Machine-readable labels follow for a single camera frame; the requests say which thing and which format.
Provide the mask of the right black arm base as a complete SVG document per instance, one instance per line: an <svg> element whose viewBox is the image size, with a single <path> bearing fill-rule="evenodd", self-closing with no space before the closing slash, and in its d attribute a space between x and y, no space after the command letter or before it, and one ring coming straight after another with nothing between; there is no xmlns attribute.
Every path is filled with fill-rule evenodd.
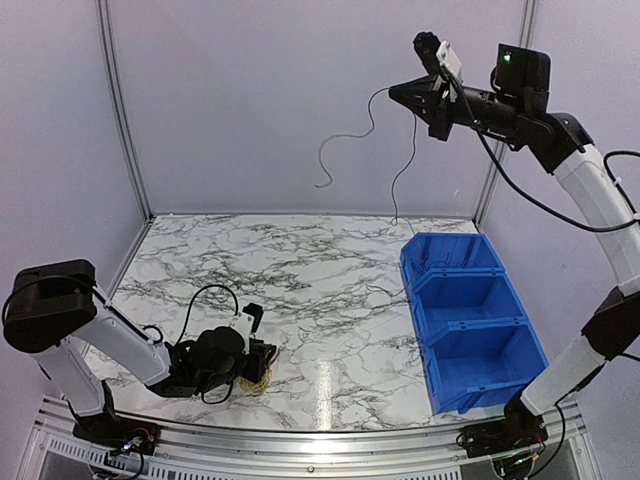
<svg viewBox="0 0 640 480"><path fill-rule="evenodd" d="M543 416L535 415L518 394L504 407L504 417L463 427L456 444L469 458L495 455L529 446L540 446L548 439Z"/></svg>

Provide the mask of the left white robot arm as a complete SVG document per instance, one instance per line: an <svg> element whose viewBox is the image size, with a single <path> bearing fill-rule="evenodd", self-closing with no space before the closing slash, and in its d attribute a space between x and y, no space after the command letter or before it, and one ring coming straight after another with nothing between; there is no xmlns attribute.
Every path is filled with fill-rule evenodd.
<svg viewBox="0 0 640 480"><path fill-rule="evenodd" d="M111 411L112 395L91 371L76 341L127 369L161 398L203 397L238 378L258 383L277 353L256 338L264 310L236 307L237 323L171 344L136 327L104 295L84 259L20 271L2 307L5 340L30 355L66 397L72 412L106 445L125 438L126 423Z"/></svg>

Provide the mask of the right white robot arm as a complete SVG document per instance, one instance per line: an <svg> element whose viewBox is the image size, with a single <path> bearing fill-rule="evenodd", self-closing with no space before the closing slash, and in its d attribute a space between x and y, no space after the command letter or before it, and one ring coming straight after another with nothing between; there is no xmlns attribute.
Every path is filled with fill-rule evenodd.
<svg viewBox="0 0 640 480"><path fill-rule="evenodd" d="M522 198L549 215L596 235L616 280L578 336L505 407L495 438L515 448L529 437L546 410L590 381L639 337L639 214L607 172L605 158L581 123L547 110L551 59L543 53L501 44L489 91L463 85L461 62L451 44L419 33L413 48L427 74L392 86L390 99L428 126L431 137L448 139L454 125L492 138L511 150L528 148L569 195L584 219L574 220L543 204L512 179Z"/></svg>

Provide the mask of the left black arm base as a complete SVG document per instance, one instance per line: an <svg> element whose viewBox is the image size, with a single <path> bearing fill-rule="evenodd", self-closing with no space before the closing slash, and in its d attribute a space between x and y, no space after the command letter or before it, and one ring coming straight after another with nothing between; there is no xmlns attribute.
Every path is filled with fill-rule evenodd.
<svg viewBox="0 0 640 480"><path fill-rule="evenodd" d="M102 411L96 415L81 416L73 408L70 408L70 412L75 420L73 435L76 438L119 451L124 451L126 444L131 444L138 438L141 442L139 445L134 444L134 447L144 455L152 455L156 448L160 426L153 422L119 416L110 399L105 400Z"/></svg>

